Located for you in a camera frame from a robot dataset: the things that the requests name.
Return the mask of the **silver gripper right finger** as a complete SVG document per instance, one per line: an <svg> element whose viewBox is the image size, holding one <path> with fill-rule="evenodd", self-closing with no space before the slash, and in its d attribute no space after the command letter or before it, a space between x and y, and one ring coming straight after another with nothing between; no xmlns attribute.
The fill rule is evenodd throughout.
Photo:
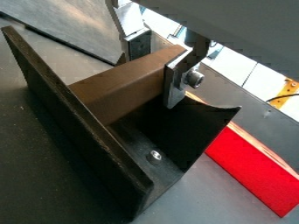
<svg viewBox="0 0 299 224"><path fill-rule="evenodd" d="M185 88L197 88L204 75L198 64L209 50L210 40L194 31L185 32L182 52L164 65L162 105L170 109L184 98Z"/></svg>

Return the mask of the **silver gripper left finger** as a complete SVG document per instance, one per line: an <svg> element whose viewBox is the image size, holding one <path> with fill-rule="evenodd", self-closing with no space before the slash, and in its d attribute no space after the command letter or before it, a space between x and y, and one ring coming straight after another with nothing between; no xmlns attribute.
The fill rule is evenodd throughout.
<svg viewBox="0 0 299 224"><path fill-rule="evenodd" d="M150 30L145 27L138 4L130 0L105 0L116 24L125 60L130 61L150 53Z"/></svg>

